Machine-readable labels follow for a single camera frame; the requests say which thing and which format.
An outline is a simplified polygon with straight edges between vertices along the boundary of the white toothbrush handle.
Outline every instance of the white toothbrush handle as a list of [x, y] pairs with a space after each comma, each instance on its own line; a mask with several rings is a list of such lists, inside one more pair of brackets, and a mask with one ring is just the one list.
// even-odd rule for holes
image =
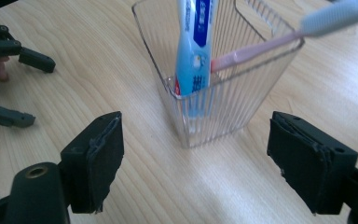
[[293, 32], [289, 35], [273, 38], [261, 44], [231, 51], [230, 53], [211, 61], [211, 73], [221, 71], [239, 63], [245, 63], [262, 53], [276, 49], [279, 46], [288, 44], [301, 37], [303, 37], [303, 35], [300, 32]]

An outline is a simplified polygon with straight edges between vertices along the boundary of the toothpaste tube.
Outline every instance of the toothpaste tube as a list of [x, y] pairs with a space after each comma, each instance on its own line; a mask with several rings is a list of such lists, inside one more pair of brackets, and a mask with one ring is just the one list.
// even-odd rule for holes
[[189, 95], [209, 86], [211, 32], [218, 0], [177, 0], [180, 38], [175, 93]]

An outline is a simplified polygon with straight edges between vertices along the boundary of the wooden table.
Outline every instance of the wooden table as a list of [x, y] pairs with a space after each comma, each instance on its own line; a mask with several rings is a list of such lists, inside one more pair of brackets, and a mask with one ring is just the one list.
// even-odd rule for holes
[[[0, 198], [18, 171], [58, 163], [60, 151], [92, 120], [120, 110], [125, 156], [104, 210], [71, 214], [72, 223], [346, 223], [346, 205], [339, 216], [311, 214], [266, 148], [269, 119], [278, 110], [358, 151], [358, 25], [308, 39], [242, 131], [183, 149], [132, 16], [135, 1], [20, 0], [0, 8], [0, 24], [57, 63], [52, 74], [17, 57], [7, 63], [10, 81], [0, 83], [0, 105], [36, 121], [26, 129], [0, 126]], [[329, 4], [267, 2], [295, 27]]]

